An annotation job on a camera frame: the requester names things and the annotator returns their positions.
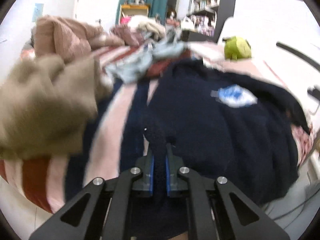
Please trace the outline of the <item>navy planet sweater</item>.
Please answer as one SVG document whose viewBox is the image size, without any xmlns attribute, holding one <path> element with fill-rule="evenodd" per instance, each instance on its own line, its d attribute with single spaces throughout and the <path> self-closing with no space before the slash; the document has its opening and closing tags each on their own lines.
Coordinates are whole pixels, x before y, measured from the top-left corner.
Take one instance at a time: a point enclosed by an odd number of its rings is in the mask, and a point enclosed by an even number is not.
<svg viewBox="0 0 320 240">
<path fill-rule="evenodd" d="M 153 197 L 133 205 L 137 239 L 170 239 L 188 223 L 184 201 L 168 198 L 165 143 L 185 165 L 208 178 L 224 176 L 255 204 L 285 196 L 298 177 L 293 128 L 311 129 L 287 90 L 248 75 L 208 69 L 200 60 L 173 63 L 151 99 L 138 84 L 120 148 L 120 170 L 131 168 L 147 140 L 155 156 Z"/>
</svg>

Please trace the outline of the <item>pink near pillow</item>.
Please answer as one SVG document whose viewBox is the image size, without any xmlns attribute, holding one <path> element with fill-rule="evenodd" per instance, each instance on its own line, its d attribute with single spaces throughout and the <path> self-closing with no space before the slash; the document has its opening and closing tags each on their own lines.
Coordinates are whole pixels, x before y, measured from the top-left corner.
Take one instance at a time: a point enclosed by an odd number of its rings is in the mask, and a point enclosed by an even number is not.
<svg viewBox="0 0 320 240">
<path fill-rule="evenodd" d="M 222 72 L 248 75 L 260 81 L 288 89 L 287 85 L 280 77 L 264 62 L 257 59 L 244 59 L 239 61 L 229 61 L 220 59 L 210 59 L 203 57 L 203 62 L 207 68 L 215 68 Z"/>
</svg>

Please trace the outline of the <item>white bed headboard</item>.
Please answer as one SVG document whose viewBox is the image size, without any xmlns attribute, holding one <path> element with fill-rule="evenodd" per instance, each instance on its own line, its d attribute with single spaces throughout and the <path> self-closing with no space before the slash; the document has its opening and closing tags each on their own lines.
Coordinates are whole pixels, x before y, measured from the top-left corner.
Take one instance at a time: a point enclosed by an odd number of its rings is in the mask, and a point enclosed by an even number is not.
<svg viewBox="0 0 320 240">
<path fill-rule="evenodd" d="M 319 100 L 308 93 L 319 88 L 319 25 L 303 0 L 235 0 L 218 44 L 232 36 L 247 40 L 253 59 L 264 61 L 319 121 Z"/>
</svg>

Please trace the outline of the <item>striped fleece blanket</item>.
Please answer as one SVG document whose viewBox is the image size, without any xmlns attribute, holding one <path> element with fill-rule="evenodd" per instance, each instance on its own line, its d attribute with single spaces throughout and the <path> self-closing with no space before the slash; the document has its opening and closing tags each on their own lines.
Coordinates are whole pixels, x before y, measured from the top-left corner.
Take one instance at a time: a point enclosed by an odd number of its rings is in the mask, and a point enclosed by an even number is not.
<svg viewBox="0 0 320 240">
<path fill-rule="evenodd" d="M 1 177 L 22 196 L 54 213 L 95 177 L 112 179 L 148 148 L 141 114 L 156 80 L 108 92 L 101 64 L 123 63 L 138 48 L 65 64 L 50 55 L 17 61 L 1 84 Z"/>
</svg>

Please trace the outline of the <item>green plush toy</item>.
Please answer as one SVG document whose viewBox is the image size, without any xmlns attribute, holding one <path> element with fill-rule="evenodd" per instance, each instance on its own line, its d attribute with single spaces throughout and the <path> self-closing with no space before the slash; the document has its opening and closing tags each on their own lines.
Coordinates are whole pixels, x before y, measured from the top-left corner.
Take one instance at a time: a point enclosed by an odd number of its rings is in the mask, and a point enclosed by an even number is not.
<svg viewBox="0 0 320 240">
<path fill-rule="evenodd" d="M 240 59 L 250 59 L 252 57 L 251 46 L 246 39 L 233 36 L 223 38 L 222 41 L 225 43 L 225 59 L 237 61 Z"/>
</svg>

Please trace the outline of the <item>white far pillow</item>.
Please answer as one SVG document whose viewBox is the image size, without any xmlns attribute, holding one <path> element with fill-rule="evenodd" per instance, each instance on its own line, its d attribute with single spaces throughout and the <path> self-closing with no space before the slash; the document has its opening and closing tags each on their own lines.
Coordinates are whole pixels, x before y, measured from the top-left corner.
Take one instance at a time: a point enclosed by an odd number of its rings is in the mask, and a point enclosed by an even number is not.
<svg viewBox="0 0 320 240">
<path fill-rule="evenodd" d="M 191 51 L 200 55 L 200 57 L 205 57 L 214 61 L 225 59 L 223 46 L 213 42 L 188 42 L 188 47 Z"/>
</svg>

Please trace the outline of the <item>brown knit garment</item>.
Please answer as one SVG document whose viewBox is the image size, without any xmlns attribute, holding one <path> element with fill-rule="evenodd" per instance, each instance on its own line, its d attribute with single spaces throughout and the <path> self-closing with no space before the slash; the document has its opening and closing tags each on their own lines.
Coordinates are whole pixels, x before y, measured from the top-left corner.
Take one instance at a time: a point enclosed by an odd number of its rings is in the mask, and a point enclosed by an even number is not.
<svg viewBox="0 0 320 240">
<path fill-rule="evenodd" d="M 1 85 L 1 159 L 79 153 L 87 123 L 112 90 L 112 77 L 94 58 L 17 62 Z"/>
</svg>

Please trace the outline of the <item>dark bookshelf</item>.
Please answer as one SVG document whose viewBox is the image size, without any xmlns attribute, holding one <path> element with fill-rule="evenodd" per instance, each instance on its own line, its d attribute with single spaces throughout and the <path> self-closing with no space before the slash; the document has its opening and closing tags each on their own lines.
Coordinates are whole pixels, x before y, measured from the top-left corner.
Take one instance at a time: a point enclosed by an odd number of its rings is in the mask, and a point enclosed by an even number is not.
<svg viewBox="0 0 320 240">
<path fill-rule="evenodd" d="M 190 0 L 186 21 L 192 27 L 182 27 L 186 42 L 218 42 L 225 21 L 234 15 L 235 0 Z"/>
</svg>

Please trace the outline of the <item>white handbag on desk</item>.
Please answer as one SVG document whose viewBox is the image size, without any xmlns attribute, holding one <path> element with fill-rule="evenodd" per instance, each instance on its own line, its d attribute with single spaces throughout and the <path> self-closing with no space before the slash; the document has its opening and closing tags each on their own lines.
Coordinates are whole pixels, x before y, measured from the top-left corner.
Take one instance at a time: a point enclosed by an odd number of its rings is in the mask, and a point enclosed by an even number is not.
<svg viewBox="0 0 320 240">
<path fill-rule="evenodd" d="M 183 20 L 181 20 L 180 26 L 182 30 L 189 30 L 189 31 L 195 30 L 195 25 L 193 21 L 187 16 L 185 16 Z"/>
</svg>

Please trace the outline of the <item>light blue garment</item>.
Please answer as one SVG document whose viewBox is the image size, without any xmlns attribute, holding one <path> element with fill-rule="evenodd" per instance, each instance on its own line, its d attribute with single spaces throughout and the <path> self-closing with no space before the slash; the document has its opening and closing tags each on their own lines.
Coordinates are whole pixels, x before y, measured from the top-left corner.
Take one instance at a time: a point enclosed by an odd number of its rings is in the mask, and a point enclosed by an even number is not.
<svg viewBox="0 0 320 240">
<path fill-rule="evenodd" d="M 103 71 L 114 78 L 121 79 L 123 83 L 134 83 L 143 78 L 154 63 L 181 56 L 186 49 L 187 44 L 182 41 L 149 43 L 139 53 L 107 64 L 103 67 Z"/>
</svg>

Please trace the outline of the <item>dark red garment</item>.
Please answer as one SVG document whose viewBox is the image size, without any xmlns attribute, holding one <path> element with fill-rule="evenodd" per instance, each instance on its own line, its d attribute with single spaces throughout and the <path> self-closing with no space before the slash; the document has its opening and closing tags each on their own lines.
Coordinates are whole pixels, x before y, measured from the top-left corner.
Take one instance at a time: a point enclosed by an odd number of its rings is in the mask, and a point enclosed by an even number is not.
<svg viewBox="0 0 320 240">
<path fill-rule="evenodd" d="M 147 70 L 145 77 L 146 78 L 156 78 L 161 76 L 169 65 L 176 61 L 180 61 L 183 59 L 191 58 L 191 51 L 189 49 L 185 50 L 180 56 L 169 58 L 169 59 L 161 59 L 157 62 L 153 63 L 151 67 Z"/>
</svg>

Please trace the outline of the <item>pink striped duvet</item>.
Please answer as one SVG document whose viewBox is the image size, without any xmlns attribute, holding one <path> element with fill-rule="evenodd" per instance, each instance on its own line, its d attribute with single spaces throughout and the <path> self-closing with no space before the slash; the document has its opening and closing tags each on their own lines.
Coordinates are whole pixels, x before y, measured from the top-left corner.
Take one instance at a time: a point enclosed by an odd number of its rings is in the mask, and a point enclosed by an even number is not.
<svg viewBox="0 0 320 240">
<path fill-rule="evenodd" d="M 66 62 L 89 55 L 103 47 L 123 46 L 124 40 L 104 31 L 101 25 L 90 25 L 71 18 L 46 15 L 35 23 L 31 37 L 24 44 L 21 59 L 57 54 Z"/>
</svg>

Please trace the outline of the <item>cream coat pile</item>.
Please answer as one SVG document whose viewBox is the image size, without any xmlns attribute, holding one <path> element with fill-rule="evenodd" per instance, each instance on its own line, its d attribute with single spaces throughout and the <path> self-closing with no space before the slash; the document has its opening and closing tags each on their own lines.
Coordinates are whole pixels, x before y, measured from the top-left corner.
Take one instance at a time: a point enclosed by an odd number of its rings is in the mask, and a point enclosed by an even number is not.
<svg viewBox="0 0 320 240">
<path fill-rule="evenodd" d="M 165 26 L 157 23 L 155 19 L 144 15 L 132 16 L 127 23 L 131 30 L 147 31 L 155 34 L 157 38 L 164 38 L 166 36 Z"/>
</svg>

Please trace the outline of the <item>yellow white small cabinet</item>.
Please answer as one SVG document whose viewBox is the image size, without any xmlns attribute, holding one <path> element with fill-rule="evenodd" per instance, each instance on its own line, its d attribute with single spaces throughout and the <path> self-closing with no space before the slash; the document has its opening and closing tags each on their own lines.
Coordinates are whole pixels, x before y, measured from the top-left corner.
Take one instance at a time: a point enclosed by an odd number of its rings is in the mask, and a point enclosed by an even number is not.
<svg viewBox="0 0 320 240">
<path fill-rule="evenodd" d="M 148 16 L 149 4 L 122 4 L 119 9 L 118 24 L 128 22 L 128 18 L 136 15 Z"/>
</svg>

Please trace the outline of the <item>blue wall poster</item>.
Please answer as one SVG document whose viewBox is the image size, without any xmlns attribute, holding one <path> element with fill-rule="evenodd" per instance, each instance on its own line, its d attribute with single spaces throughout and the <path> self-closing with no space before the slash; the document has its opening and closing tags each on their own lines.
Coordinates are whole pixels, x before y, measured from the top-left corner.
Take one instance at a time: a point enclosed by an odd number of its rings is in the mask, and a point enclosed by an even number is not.
<svg viewBox="0 0 320 240">
<path fill-rule="evenodd" d="M 43 14 L 43 6 L 44 4 L 36 3 L 34 6 L 32 22 L 36 22 L 39 17 Z"/>
</svg>

